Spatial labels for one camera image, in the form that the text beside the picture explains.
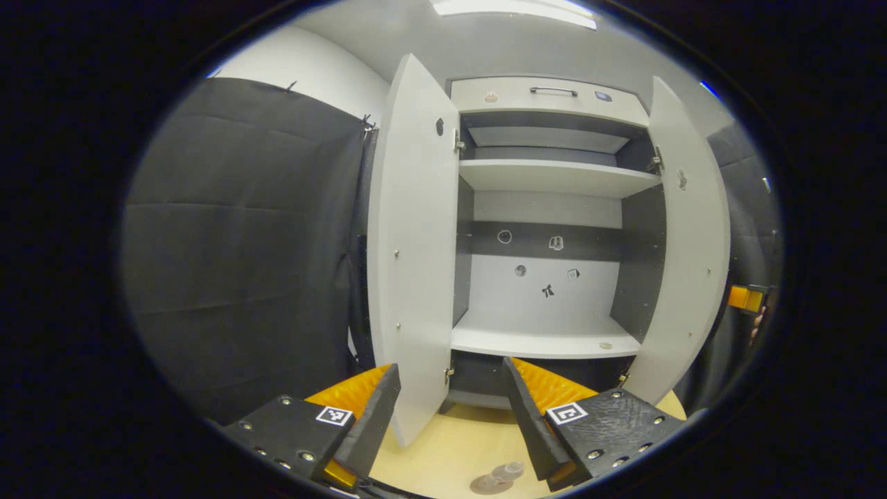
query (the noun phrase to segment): small sticker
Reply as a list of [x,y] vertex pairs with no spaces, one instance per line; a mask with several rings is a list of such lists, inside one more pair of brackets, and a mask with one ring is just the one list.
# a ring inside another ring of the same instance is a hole
[[351,418],[351,411],[339,408],[331,408],[329,406],[325,407],[324,410],[320,411],[315,419],[317,419],[321,423],[329,423],[335,424],[336,426],[344,426],[345,423]]
[[548,240],[548,247],[555,251],[563,250],[563,237],[555,235]]
[[560,426],[561,424],[569,423],[570,421],[576,421],[577,419],[586,417],[588,416],[588,413],[585,412],[584,409],[579,407],[579,404],[573,402],[571,404],[560,406],[558,408],[548,409],[548,415],[551,416],[555,424]]

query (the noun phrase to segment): drawer handle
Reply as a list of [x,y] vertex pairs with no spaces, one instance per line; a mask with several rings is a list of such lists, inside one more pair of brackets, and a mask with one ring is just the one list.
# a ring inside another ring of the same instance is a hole
[[536,93],[537,90],[556,90],[568,91],[573,97],[579,97],[579,92],[570,89],[559,89],[557,87],[530,87],[530,93]]

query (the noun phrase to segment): door hinge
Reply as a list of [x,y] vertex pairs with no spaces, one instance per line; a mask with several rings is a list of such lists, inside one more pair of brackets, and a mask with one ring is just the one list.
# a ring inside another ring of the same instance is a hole
[[459,130],[456,130],[456,136],[453,144],[453,152],[464,151],[465,150],[465,142],[459,140]]
[[665,170],[663,154],[659,152],[659,146],[655,146],[654,149],[655,155],[650,159],[650,164],[647,165],[647,171],[662,176],[663,170]]
[[625,385],[625,382],[628,381],[628,378],[632,377],[631,374],[625,373],[619,377],[619,385],[616,388],[622,388]]

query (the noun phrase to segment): white cabinet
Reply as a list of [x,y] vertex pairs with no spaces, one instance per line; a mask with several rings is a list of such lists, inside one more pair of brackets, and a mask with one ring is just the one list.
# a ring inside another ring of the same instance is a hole
[[[654,404],[687,369],[726,281],[726,196],[686,109],[654,86],[651,115],[629,92],[553,78],[458,80],[447,97],[404,56],[376,147],[367,247],[376,361],[400,365],[392,428],[402,446],[447,396],[453,351],[636,355],[625,388]],[[476,196],[472,234],[457,234],[460,176]],[[620,203],[654,189],[667,237],[658,302],[637,305],[651,317],[639,332],[611,316],[625,293]],[[471,239],[464,276],[457,238],[463,248]],[[468,308],[454,321],[463,288]]]

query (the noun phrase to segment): orange object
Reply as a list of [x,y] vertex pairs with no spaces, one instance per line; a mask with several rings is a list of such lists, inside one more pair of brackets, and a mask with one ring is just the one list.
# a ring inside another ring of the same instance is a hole
[[[391,364],[386,364],[350,377],[341,383],[334,384],[325,390],[311,395],[305,401],[320,406],[349,410],[354,413],[354,420],[358,421],[364,415],[366,403],[370,401],[376,386],[389,367],[391,367]],[[324,478],[349,489],[353,488],[354,484],[357,483],[357,476],[335,459],[330,459],[330,462],[326,464]]]
[[764,293],[753,289],[744,288],[742,286],[733,286],[730,289],[730,298],[727,303],[730,306],[741,308],[749,312],[756,313],[761,308],[764,301]]
[[529,362],[511,358],[511,362],[521,373],[530,397],[539,409],[539,414],[545,414],[550,408],[556,408],[570,402],[587,399],[598,393],[591,388],[586,388],[579,383],[558,376],[553,372],[534,366]]

